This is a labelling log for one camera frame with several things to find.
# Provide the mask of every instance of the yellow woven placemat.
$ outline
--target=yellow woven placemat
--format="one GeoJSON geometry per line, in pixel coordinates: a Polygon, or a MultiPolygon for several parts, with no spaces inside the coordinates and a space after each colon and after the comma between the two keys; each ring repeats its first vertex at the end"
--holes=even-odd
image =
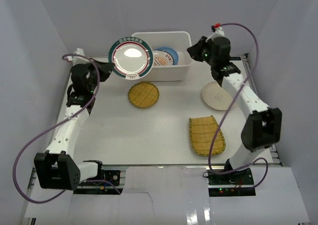
{"type": "MultiPolygon", "coordinates": [[[[190,141],[193,150],[201,156],[208,156],[213,135],[218,123],[213,116],[189,118],[190,141]]],[[[221,154],[225,150],[225,139],[220,130],[213,145],[212,155],[221,154]]]]}
{"type": "Polygon", "coordinates": [[[153,83],[139,82],[130,88],[128,99],[137,108],[149,108],[158,101],[159,90],[153,83]]]}

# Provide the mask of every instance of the robotic arm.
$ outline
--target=robotic arm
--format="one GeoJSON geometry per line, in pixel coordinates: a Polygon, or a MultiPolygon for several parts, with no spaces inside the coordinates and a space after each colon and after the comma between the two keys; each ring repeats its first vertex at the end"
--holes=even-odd
{"type": "MultiPolygon", "coordinates": [[[[75,53],[83,55],[81,49],[75,53]]],[[[114,64],[100,62],[96,64],[100,81],[106,81],[114,64]]],[[[71,80],[73,84],[68,88],[64,119],[78,112],[90,101],[97,86],[97,73],[90,62],[74,57],[71,80]]],[[[77,116],[64,123],[46,151],[36,154],[34,165],[42,188],[76,190],[79,183],[88,178],[103,179],[101,161],[83,161],[76,164],[72,159],[81,128],[89,118],[93,106],[94,101],[77,116]]]]}
{"type": "MultiPolygon", "coordinates": [[[[214,80],[233,98],[243,84],[243,76],[236,65],[230,62],[231,45],[219,25],[212,26],[213,34],[202,36],[197,44],[187,49],[196,61],[205,61],[211,67],[214,80]]],[[[245,86],[236,100],[246,124],[241,133],[242,144],[227,160],[224,171],[252,163],[266,148],[280,139],[282,112],[270,108],[245,86]]]]}

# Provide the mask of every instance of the white bin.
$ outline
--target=white bin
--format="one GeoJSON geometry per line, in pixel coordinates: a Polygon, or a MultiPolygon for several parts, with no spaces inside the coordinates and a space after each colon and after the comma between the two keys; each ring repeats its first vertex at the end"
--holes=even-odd
{"type": "Polygon", "coordinates": [[[159,47],[173,48],[179,55],[178,65],[153,66],[142,81],[184,81],[193,60],[186,51],[192,46],[190,34],[185,31],[136,32],[132,36],[144,40],[152,50],[159,47]]]}

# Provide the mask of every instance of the gray wall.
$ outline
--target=gray wall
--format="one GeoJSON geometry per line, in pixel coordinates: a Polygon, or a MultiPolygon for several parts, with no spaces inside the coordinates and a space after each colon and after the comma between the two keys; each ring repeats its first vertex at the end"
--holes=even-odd
{"type": "MultiPolygon", "coordinates": [[[[19,224],[25,200],[12,182],[18,151],[52,126],[61,103],[69,67],[67,50],[40,0],[0,0],[0,220],[19,224]]],[[[46,136],[25,151],[18,182],[26,192],[35,153],[46,136]]]]}
{"type": "MultiPolygon", "coordinates": [[[[67,49],[107,55],[119,38],[138,31],[185,30],[196,42],[211,24],[241,22],[257,35],[277,0],[42,0],[67,49]]],[[[242,29],[227,27],[233,54],[251,50],[242,29]]]]}
{"type": "Polygon", "coordinates": [[[261,98],[283,112],[277,149],[292,167],[313,224],[318,224],[317,30],[317,0],[279,0],[258,38],[261,58],[254,75],[261,98]]]}

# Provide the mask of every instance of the white plate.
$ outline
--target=white plate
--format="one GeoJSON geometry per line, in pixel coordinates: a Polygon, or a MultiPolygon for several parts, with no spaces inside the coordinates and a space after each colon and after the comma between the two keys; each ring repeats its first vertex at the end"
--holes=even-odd
{"type": "Polygon", "coordinates": [[[171,66],[173,65],[172,56],[164,51],[154,50],[154,66],[171,66]]]}
{"type": "Polygon", "coordinates": [[[210,82],[205,85],[202,89],[202,97],[208,106],[220,111],[227,110],[233,100],[229,93],[221,88],[217,82],[210,82]]]}
{"type": "Polygon", "coordinates": [[[137,37],[125,37],[116,41],[109,50],[108,61],[113,71],[129,80],[146,76],[153,66],[154,56],[149,45],[137,37]]]}

